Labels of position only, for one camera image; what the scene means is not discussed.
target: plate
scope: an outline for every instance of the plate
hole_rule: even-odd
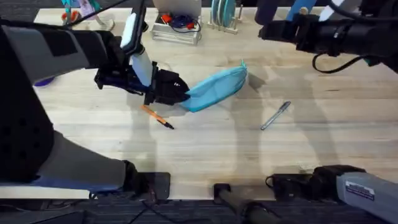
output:
[[[217,23],[219,26],[222,26],[224,21],[223,15],[224,15],[225,1],[226,0],[220,0],[218,2]]]
[[[219,1],[220,0],[213,0],[211,2],[211,19],[213,20],[213,23],[216,24],[216,25],[219,25],[218,21],[217,21],[217,11],[218,11],[218,3],[219,3]]]
[[[235,0],[225,0],[225,6],[223,8],[223,26],[229,27],[231,25],[233,17],[235,16],[235,5]]]

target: sticker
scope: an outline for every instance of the sticker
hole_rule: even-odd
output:
[[[369,200],[374,200],[374,190],[369,187],[346,181],[346,190],[349,193],[356,194]]]

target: table surface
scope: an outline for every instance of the table surface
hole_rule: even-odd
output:
[[[111,9],[100,17],[113,18],[113,32],[120,35],[130,11]],[[204,22],[209,11],[203,9]],[[328,164],[362,167],[398,182],[398,75],[364,62],[336,74],[318,73],[311,66],[312,54],[259,39],[255,11],[244,9],[237,35],[203,26],[196,47],[157,42],[149,32],[142,36],[151,60],[178,72],[189,86],[238,66],[241,59],[248,66],[243,88],[203,111],[152,105],[174,131],[139,109],[142,97],[112,87],[97,89],[96,70],[71,72],[36,92],[55,129],[68,139],[104,156],[127,159],[139,171],[170,172],[170,198],[211,198],[218,182],[229,182],[248,197],[268,198],[270,192],[262,193],[266,176],[312,172]],[[279,9],[276,19],[287,11]],[[41,9],[36,22],[59,24],[62,12]],[[156,10],[148,9],[150,27],[155,16]],[[319,67],[332,69],[351,58],[325,57]],[[287,100],[292,102],[288,110],[260,131]],[[5,187],[0,197],[86,198],[87,192]]]

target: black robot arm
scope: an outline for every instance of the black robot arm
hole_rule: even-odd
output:
[[[144,51],[144,1],[136,1],[132,13],[136,14],[133,32],[123,47],[121,38],[108,31],[0,19],[0,183],[90,192],[129,191],[134,195],[154,191],[161,192],[159,198],[167,198],[169,174],[140,173],[131,162],[109,159],[65,139],[54,131],[32,88],[33,83],[46,78],[97,68],[99,88],[111,85],[145,95],[145,104],[156,101],[172,105],[186,100],[188,87],[181,85],[185,82],[177,73],[159,70],[153,62],[152,83],[144,86],[129,65],[130,56]],[[149,190],[153,182],[161,182],[159,186],[166,189],[155,186]]]
[[[386,22],[387,19],[374,20],[385,17],[395,18],[398,8],[393,3],[396,0],[382,1],[383,4],[377,5],[379,7],[377,10],[369,6],[370,2],[362,3],[360,8],[367,17],[363,15],[361,20],[320,22],[316,15],[296,14],[292,21],[272,21],[266,24],[260,30],[259,37],[264,40],[290,42],[296,45],[297,50],[317,54],[313,60],[315,69],[317,69],[316,59],[322,54],[331,57],[337,57],[342,53],[359,56],[336,70],[317,69],[320,72],[338,72],[360,59],[366,59],[369,66],[384,63],[398,72],[398,46],[394,43],[398,38],[397,22]]]

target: orange pen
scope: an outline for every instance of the orange pen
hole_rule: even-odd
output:
[[[151,109],[149,109],[146,105],[141,105],[141,109],[143,109],[146,113],[148,113],[149,115],[153,116],[154,118],[156,118],[156,120],[160,123],[163,124],[165,127],[170,128],[170,129],[174,129],[174,127],[168,123],[165,119],[163,119],[161,116],[157,115],[154,111],[152,111]]]

